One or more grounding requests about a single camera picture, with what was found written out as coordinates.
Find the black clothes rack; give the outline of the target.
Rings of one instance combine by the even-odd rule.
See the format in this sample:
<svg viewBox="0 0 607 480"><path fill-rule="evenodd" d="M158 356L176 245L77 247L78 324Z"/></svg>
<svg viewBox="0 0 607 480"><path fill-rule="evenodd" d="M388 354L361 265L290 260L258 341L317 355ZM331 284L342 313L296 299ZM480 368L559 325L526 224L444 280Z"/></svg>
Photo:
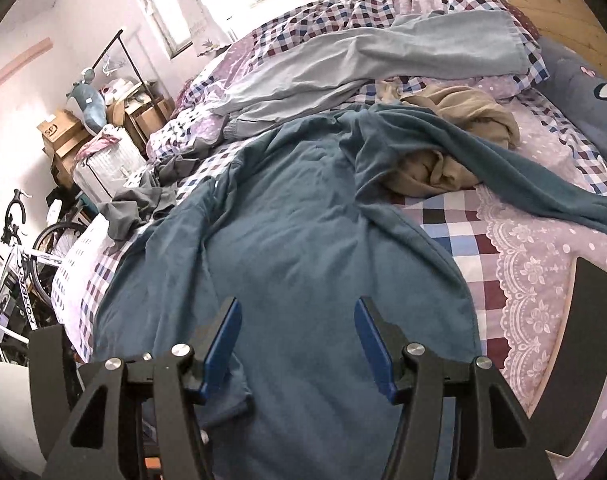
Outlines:
<svg viewBox="0 0 607 480"><path fill-rule="evenodd" d="M107 42L95 62L91 65L91 68L92 70L97 70L99 68L105 76L108 76L118 72L121 68L128 67L133 75L136 76L136 80L142 88L145 91L148 91L150 88L148 88L148 84L141 75L138 66L134 63L134 60L126 47L125 41L122 39L123 34L124 31L122 29L119 29L118 32L116 32L113 38Z"/></svg>

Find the blue plush toy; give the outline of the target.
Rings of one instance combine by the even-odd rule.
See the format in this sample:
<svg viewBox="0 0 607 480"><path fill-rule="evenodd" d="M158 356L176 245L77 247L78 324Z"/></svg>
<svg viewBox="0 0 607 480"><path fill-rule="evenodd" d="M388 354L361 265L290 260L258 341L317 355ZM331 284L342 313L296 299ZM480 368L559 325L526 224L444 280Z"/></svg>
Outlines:
<svg viewBox="0 0 607 480"><path fill-rule="evenodd" d="M66 93L67 99L73 99L81 112L81 121L91 136L96 136L107 124L106 105L101 93L93 86L95 71L87 67L79 81L72 84Z"/></svg>

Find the checkered purple lace bedsheet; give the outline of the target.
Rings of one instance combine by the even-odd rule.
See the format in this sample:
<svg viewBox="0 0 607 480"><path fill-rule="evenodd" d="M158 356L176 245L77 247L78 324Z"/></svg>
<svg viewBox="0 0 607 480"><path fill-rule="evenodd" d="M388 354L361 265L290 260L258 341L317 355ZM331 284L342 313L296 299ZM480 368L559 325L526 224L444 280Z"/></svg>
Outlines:
<svg viewBox="0 0 607 480"><path fill-rule="evenodd" d="M606 162L546 96L529 89L506 107L520 128L520 154L607 195ZM607 236L525 214L484 186L406 198L401 209L450 252L471 289L483 345L521 403L532 405L561 341L571 268L586 258L607 271ZM106 221L95 219L55 275L55 313L83 358L91 355L95 315L124 252Z"/></svg>

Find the smartphone in beige case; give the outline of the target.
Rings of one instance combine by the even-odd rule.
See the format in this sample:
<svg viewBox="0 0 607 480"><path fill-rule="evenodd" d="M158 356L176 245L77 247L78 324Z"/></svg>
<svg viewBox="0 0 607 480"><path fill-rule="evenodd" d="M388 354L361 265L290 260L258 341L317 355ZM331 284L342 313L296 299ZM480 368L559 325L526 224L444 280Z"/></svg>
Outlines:
<svg viewBox="0 0 607 480"><path fill-rule="evenodd" d="M569 299L549 369L530 407L546 452L568 458L588 430L607 378L607 272L586 258L571 266Z"/></svg>

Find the dark blue plush pillow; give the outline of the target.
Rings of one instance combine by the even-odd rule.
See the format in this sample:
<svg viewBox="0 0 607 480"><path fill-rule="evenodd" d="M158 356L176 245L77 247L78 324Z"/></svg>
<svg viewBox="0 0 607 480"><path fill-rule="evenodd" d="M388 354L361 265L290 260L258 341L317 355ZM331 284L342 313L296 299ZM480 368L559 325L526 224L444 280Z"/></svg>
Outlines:
<svg viewBox="0 0 607 480"><path fill-rule="evenodd" d="M575 51L541 37L549 76L538 90L596 146L607 162L607 78Z"/></svg>

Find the white road bicycle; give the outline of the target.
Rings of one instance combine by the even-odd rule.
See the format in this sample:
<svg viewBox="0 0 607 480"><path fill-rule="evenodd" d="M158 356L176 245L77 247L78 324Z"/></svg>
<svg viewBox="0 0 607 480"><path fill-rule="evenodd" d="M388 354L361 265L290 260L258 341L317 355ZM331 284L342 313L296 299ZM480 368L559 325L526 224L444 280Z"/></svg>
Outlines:
<svg viewBox="0 0 607 480"><path fill-rule="evenodd" d="M24 200L16 188L6 206L1 242L8 246L0 275L0 362L28 364L29 334L56 323L52 304L55 274L87 226L76 220L83 201L64 211L58 198L49 206L46 228L34 244L25 245L19 227L27 220Z"/></svg>

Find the checkered purple duvet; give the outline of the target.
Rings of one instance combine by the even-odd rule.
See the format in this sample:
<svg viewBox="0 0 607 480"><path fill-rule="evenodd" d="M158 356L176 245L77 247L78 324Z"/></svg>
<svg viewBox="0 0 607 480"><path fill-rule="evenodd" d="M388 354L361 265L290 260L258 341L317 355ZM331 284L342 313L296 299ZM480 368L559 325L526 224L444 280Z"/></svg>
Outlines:
<svg viewBox="0 0 607 480"><path fill-rule="evenodd" d="M222 119L207 112L206 105L269 58L299 44L331 32L387 28L408 15L475 10L509 13L527 51L528 68L524 75L458 79L457 84L477 87L505 100L550 77L538 43L538 29L506 0L317 0L265 22L209 62L185 84L169 122L150 135L145 155L154 160L187 150L196 140L215 143Z"/></svg>

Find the wooden headboard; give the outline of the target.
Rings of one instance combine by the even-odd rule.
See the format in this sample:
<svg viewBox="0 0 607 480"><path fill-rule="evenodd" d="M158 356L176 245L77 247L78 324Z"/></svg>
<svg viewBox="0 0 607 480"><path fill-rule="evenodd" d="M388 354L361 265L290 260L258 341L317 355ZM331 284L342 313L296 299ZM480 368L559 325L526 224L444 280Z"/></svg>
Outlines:
<svg viewBox="0 0 607 480"><path fill-rule="evenodd" d="M569 47L607 78L607 33L583 0L507 0L541 35Z"/></svg>

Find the teal blue sweatshirt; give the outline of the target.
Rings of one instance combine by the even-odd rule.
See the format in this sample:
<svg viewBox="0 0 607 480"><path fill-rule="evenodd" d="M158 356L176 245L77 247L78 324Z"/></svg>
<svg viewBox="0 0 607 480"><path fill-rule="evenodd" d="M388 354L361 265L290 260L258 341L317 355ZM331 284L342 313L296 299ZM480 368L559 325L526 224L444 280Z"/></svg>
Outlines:
<svg viewBox="0 0 607 480"><path fill-rule="evenodd" d="M392 205L399 159L444 140L502 200L607 234L607 196L487 141L447 141L403 105L309 116L264 133L121 258L94 321L93 357L165 353L235 297L231 374L200 411L226 479L377 479L399 411L378 392L357 300L439 356L481 351L451 255Z"/></svg>

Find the dark grey garment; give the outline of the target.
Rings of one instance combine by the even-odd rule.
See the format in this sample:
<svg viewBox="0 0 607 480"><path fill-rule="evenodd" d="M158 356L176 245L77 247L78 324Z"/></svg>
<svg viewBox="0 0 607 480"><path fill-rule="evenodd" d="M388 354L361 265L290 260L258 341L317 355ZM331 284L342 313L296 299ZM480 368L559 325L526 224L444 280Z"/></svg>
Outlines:
<svg viewBox="0 0 607 480"><path fill-rule="evenodd" d="M148 221L164 218L176 206L178 184L202 163L197 153L167 157L148 166L135 188L121 188L98 210L108 222L107 235L123 243Z"/></svg>

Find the pink cloth on suitcase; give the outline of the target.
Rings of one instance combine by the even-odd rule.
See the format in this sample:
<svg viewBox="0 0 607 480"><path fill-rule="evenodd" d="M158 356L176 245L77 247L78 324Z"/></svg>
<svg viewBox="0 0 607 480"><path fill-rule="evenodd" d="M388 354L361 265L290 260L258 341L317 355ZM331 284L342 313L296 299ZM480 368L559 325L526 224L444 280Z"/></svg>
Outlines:
<svg viewBox="0 0 607 480"><path fill-rule="evenodd" d="M127 136L128 133L125 128L115 127L114 125L106 125L89 142L82 145L75 156L75 160L76 162L82 162L90 156L118 144Z"/></svg>

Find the white suitcase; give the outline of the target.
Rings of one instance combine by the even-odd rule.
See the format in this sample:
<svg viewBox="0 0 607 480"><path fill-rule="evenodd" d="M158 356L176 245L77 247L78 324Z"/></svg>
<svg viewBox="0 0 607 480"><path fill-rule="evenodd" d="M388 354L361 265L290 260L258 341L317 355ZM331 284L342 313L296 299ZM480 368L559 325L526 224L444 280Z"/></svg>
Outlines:
<svg viewBox="0 0 607 480"><path fill-rule="evenodd" d="M144 157L128 133L124 140L111 148L82 162L75 162L72 178L90 202L98 205L110 202L133 174L145 166Z"/></svg>

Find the stacked brown cardboard boxes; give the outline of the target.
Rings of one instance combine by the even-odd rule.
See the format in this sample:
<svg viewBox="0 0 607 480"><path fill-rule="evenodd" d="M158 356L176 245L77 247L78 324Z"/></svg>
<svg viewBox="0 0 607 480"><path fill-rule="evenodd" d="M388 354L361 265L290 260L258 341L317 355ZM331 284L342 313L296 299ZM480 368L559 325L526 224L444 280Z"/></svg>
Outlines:
<svg viewBox="0 0 607 480"><path fill-rule="evenodd" d="M129 133L140 153L144 154L148 139L168 122L173 112L173 99L157 99L155 104L151 102L140 103L131 99L124 105L121 126ZM64 154L65 148L62 148L53 157L49 156L51 159L51 174L57 185L64 186L64 188L72 187L74 183L72 168L75 166L75 156L82 145L92 138L88 130L87 133L87 139L74 145L67 154Z"/></svg>

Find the tan beige garment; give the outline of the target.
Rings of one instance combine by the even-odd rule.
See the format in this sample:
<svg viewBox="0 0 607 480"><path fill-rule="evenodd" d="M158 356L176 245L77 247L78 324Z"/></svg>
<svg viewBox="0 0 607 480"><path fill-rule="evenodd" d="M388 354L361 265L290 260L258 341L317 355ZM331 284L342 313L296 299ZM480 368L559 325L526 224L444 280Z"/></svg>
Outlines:
<svg viewBox="0 0 607 480"><path fill-rule="evenodd" d="M403 93L390 82L381 81L376 85L376 99L381 104L401 104L433 113L441 120L439 133L447 141L471 136L507 150L517 148L520 141L513 113L480 89L431 84L417 93ZM385 178L389 190L413 198L468 190L479 182L444 140L439 140L436 148L421 148L402 156Z"/></svg>

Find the light grey-blue trousers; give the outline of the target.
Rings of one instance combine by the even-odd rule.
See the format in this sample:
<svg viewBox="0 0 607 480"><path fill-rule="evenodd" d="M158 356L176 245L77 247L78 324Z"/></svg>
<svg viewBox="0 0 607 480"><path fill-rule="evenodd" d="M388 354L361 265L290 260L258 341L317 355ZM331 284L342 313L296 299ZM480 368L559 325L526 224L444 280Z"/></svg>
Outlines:
<svg viewBox="0 0 607 480"><path fill-rule="evenodd" d="M371 80L458 80L527 70L527 50L509 12L404 15L386 28L329 32L273 56L207 108L226 118L228 138L241 139L329 110Z"/></svg>

